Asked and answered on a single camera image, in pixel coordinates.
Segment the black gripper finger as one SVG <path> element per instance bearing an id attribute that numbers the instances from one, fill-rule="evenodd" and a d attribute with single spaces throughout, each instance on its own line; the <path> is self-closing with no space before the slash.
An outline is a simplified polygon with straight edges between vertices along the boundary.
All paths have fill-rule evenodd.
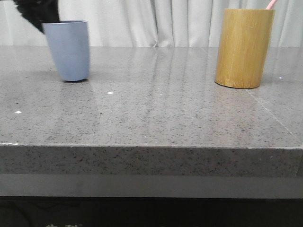
<path id="1" fill-rule="evenodd" d="M 43 24 L 60 23 L 57 0 L 14 0 L 21 16 L 44 33 Z"/>

